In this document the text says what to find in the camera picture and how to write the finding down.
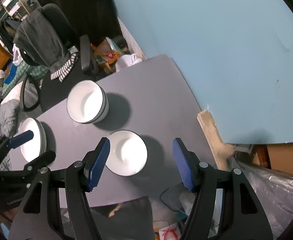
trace gray table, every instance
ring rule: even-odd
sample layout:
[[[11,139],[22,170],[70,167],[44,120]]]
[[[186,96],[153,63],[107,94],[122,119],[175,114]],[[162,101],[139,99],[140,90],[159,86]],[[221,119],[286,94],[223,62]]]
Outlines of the gray table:
[[[186,147],[200,160],[214,165],[205,135],[197,121],[201,111],[188,84],[175,63],[159,55],[123,69],[100,81],[107,93],[110,110],[98,124],[79,124],[67,113],[66,100],[43,113],[48,149],[56,151],[51,170],[67,168],[95,149],[101,137],[119,129],[139,134],[148,149],[144,169],[122,177],[105,168],[99,185],[88,193],[90,206],[103,206],[143,196],[158,197],[168,187],[181,182],[172,154],[172,141],[181,137]],[[13,170],[27,163],[20,149],[10,152]],[[60,190],[61,207],[66,206]]]

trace white bowl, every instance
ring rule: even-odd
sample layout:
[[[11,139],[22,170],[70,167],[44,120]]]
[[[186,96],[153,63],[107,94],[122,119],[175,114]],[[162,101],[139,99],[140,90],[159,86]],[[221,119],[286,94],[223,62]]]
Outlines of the white bowl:
[[[143,169],[148,151],[139,135],[120,130],[110,134],[108,139],[111,149],[106,166],[110,171],[121,176],[131,176]]]
[[[33,118],[27,118],[19,130],[19,134],[31,130],[34,134],[32,140],[22,144],[20,146],[23,157],[27,162],[33,161],[36,157],[41,154],[41,134],[40,128]]]
[[[96,123],[109,112],[109,102],[104,90],[91,80],[77,83],[67,98],[69,116],[79,123]]]

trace wall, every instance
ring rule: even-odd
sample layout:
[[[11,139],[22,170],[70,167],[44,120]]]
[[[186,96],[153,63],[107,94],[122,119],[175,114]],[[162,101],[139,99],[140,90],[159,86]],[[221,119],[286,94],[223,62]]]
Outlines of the wall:
[[[293,141],[293,14],[282,0],[115,4],[147,57],[174,59],[224,142]]]

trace metal bolt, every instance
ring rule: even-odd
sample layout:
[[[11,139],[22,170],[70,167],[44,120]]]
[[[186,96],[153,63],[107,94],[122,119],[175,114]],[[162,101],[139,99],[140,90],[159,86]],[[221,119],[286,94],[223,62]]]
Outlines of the metal bolt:
[[[241,171],[240,169],[238,169],[238,168],[235,168],[235,169],[233,170],[233,172],[234,172],[236,175],[240,175],[240,174],[242,173],[242,171]]]
[[[206,163],[206,162],[200,162],[200,167],[206,168],[208,166],[209,166],[208,163]]]
[[[48,172],[48,168],[47,167],[43,167],[42,169],[40,169],[40,172],[42,174],[47,173]]]
[[[81,162],[81,161],[76,161],[75,163],[73,163],[73,166],[74,167],[81,167],[83,165],[83,162]]]

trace gray jacket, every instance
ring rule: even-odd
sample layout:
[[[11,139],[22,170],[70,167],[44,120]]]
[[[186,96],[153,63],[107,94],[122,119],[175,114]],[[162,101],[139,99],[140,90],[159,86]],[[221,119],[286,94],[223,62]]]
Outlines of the gray jacket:
[[[39,65],[47,66],[51,72],[60,69],[70,58],[69,51],[61,42],[52,24],[35,9],[19,26],[14,43]]]

